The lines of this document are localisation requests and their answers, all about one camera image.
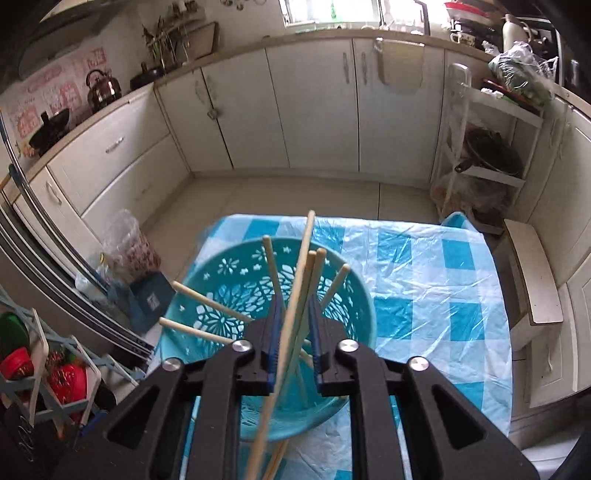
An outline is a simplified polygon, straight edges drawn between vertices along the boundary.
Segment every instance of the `floor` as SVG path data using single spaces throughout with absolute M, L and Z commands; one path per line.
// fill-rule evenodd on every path
M 183 278 L 200 233 L 233 213 L 349 217 L 438 223 L 428 192 L 376 182 L 301 177 L 209 178 L 192 181 L 146 232 L 169 280 Z

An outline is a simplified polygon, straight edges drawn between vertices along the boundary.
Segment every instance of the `plastic table cover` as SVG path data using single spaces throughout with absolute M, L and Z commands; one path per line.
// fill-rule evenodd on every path
M 305 217 L 223 218 L 206 232 L 191 270 L 243 240 L 263 235 L 301 238 L 305 222 Z M 313 239 L 341 253 L 364 278 L 376 310 L 378 355 L 400 362 L 425 356 L 508 434 L 512 401 L 508 320 L 490 250 L 465 216 L 454 213 L 442 225 L 317 218 Z M 158 345 L 161 358 L 174 356 L 166 338 L 164 331 Z M 391 398 L 402 458 L 411 478 L 404 434 Z M 242 468 L 248 449 L 243 444 L 239 452 Z M 322 425 L 290 439 L 275 478 L 344 480 L 351 478 L 351 468 L 347 404 Z

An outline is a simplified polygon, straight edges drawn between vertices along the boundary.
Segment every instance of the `white cabinet door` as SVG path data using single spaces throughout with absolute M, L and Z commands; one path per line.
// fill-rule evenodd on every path
M 356 38 L 353 48 L 359 98 L 359 171 L 427 183 L 441 117 L 443 50 L 410 46 L 417 61 L 423 59 L 423 79 L 415 92 L 405 92 L 379 79 L 374 40 Z
M 554 166 L 530 218 L 557 285 L 574 274 L 591 245 L 591 121 L 571 110 L 566 122 Z
M 291 168 L 359 171 L 351 40 L 267 49 Z
M 558 289 L 563 322 L 552 325 L 531 342 L 530 407 L 547 405 L 577 392 L 579 358 L 569 289 Z
M 100 239 L 121 209 L 128 209 L 141 225 L 187 175 L 169 135 L 117 177 L 90 205 L 82 219 Z
M 511 218 L 527 222 L 542 192 L 558 156 L 558 148 L 564 131 L 564 120 L 568 113 L 568 104 L 555 97 L 544 110 L 544 123 L 531 159 L 525 185 L 519 192 L 517 201 L 511 209 Z M 515 132 L 514 145 L 520 139 Z
M 84 258 L 100 252 L 101 246 L 94 234 L 80 220 L 47 168 L 41 170 L 31 181 L 31 188 L 49 217 L 59 228 L 71 245 Z M 17 213 L 23 219 L 31 233 L 51 254 L 51 256 L 68 271 L 72 277 L 77 269 L 66 259 L 61 250 L 45 232 L 37 218 L 33 215 L 24 198 L 19 197 L 15 203 Z
M 49 170 L 82 215 L 117 175 L 168 134 L 158 101 L 148 92 L 92 125 L 49 162 Z
M 217 120 L 207 115 L 212 106 L 201 69 L 162 85 L 158 94 L 191 170 L 230 170 Z
M 573 303 L 579 353 L 578 390 L 591 386 L 591 255 L 566 283 Z
M 288 168 L 265 50 L 203 67 L 234 168 Z

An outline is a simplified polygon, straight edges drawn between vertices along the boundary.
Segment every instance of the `mug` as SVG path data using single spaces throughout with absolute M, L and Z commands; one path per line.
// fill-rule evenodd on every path
M 476 45 L 476 37 L 466 32 L 452 32 L 452 34 L 449 35 L 449 38 L 452 42 L 463 43 L 469 47 Z

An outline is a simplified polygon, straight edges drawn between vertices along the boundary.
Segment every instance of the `green lid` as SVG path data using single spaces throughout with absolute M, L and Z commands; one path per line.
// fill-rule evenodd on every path
M 0 315 L 0 361 L 18 348 L 29 350 L 29 332 L 16 313 Z

